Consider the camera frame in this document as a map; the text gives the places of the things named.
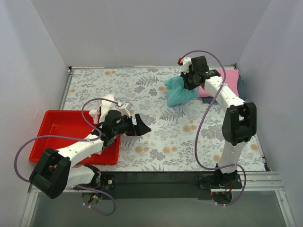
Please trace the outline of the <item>teal t shirt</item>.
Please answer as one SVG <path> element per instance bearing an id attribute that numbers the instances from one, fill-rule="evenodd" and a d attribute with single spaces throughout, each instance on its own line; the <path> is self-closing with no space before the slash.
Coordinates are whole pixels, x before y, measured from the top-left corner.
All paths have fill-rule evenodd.
<path id="1" fill-rule="evenodd" d="M 181 76 L 168 79 L 164 85 L 168 88 L 168 107 L 180 105 L 198 98 L 196 88 L 194 90 L 184 88 L 184 80 Z"/>

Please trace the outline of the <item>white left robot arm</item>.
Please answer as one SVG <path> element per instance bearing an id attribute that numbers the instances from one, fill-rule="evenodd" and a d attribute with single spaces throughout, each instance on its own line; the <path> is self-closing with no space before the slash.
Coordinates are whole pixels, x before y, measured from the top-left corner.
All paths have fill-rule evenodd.
<path id="1" fill-rule="evenodd" d="M 103 152 L 118 135 L 142 136 L 151 132 L 141 119 L 119 110 L 110 110 L 101 117 L 96 128 L 82 141 L 54 150 L 46 149 L 29 177 L 30 183 L 49 198 L 57 198 L 66 188 L 84 186 L 98 189 L 101 172 L 92 165 L 76 167 L 76 164 L 93 154 Z"/>

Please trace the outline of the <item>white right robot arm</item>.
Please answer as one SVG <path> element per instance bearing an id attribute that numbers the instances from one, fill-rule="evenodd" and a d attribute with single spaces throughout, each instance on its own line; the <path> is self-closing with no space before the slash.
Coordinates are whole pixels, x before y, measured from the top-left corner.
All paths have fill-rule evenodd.
<path id="1" fill-rule="evenodd" d="M 239 159 L 243 148 L 256 134 L 257 107 L 253 102 L 247 103 L 239 98 L 226 84 L 227 74 L 223 70 L 210 70 L 205 56 L 181 57 L 178 64 L 182 66 L 181 77 L 184 88 L 193 90 L 201 86 L 213 96 L 225 111 L 222 134 L 225 139 L 220 161 L 214 168 L 206 168 L 207 173 L 198 177 L 201 188 L 242 187 L 238 174 Z"/>

